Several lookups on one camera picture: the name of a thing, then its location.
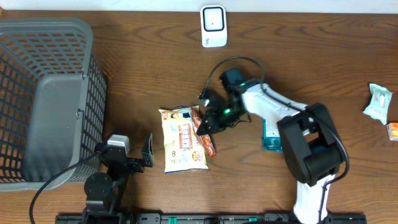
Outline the brown chocolate bar wrapper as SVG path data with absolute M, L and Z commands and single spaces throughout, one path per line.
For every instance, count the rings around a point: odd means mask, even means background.
M 197 134 L 198 128 L 201 125 L 199 106 L 198 105 L 191 106 L 190 112 L 191 112 L 191 117 L 192 117 L 192 121 L 193 121 L 194 132 L 196 134 L 197 139 L 199 140 L 201 145 L 204 147 L 207 155 L 210 158 L 214 158 L 216 156 L 216 149 L 212 143 L 210 136 L 208 134 L 201 135 L 201 136 L 199 134 Z

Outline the white snack bag red label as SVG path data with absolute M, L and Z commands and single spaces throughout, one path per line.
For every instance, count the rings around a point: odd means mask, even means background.
M 159 110 L 164 134 L 166 174 L 208 169 L 205 148 L 194 130 L 192 110 L 198 108 L 198 105 L 194 105 Z

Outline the blue mouthwash bottle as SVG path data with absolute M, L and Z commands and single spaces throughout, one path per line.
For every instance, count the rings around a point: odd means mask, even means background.
M 268 123 L 266 120 L 263 120 L 262 147 L 266 151 L 283 151 L 278 129 Z

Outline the teal wet wipes pack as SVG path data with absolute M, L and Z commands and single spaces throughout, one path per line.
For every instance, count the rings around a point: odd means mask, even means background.
M 372 119 L 379 120 L 383 125 L 387 124 L 387 113 L 392 98 L 392 92 L 380 85 L 370 83 L 371 101 L 364 109 L 363 114 Z

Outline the small orange white box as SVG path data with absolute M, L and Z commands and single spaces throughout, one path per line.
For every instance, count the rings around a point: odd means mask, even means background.
M 389 123 L 386 125 L 390 141 L 398 141 L 398 123 Z

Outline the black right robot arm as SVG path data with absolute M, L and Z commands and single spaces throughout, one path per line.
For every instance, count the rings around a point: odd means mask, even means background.
M 293 213 L 300 223 L 324 223 L 330 185 L 346 176 L 348 153 L 326 106 L 290 100 L 259 80 L 247 80 L 237 68 L 222 73 L 220 81 L 228 100 L 217 97 L 207 86 L 199 100 L 208 107 L 199 136 L 233 128 L 242 115 L 254 114 L 277 128 L 285 162 L 297 180 Z

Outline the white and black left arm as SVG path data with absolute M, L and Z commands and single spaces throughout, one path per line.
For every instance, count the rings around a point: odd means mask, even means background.
M 96 172 L 85 181 L 86 208 L 82 223 L 135 223 L 134 215 L 121 207 L 121 200 L 130 176 L 154 166 L 152 134 L 141 150 L 141 158 L 128 157 L 129 138 L 111 134 L 95 146 L 106 172 Z

